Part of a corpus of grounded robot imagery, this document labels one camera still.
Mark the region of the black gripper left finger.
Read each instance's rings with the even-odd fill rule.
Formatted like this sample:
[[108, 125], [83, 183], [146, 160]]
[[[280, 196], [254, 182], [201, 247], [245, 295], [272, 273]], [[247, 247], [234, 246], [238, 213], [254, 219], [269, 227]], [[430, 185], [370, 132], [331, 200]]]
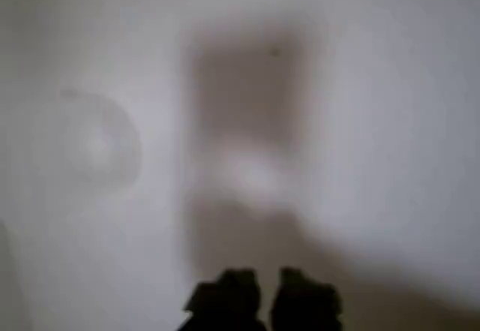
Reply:
[[188, 317], [178, 330], [264, 330], [260, 302], [254, 269], [225, 269], [216, 279], [196, 285], [184, 306]]

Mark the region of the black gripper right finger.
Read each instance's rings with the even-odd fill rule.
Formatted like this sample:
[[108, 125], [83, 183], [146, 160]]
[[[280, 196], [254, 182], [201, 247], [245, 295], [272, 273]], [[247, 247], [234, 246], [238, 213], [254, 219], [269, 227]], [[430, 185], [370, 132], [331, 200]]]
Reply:
[[317, 281], [300, 269], [280, 270], [277, 288], [269, 314], [275, 331], [342, 330], [342, 301], [332, 284]]

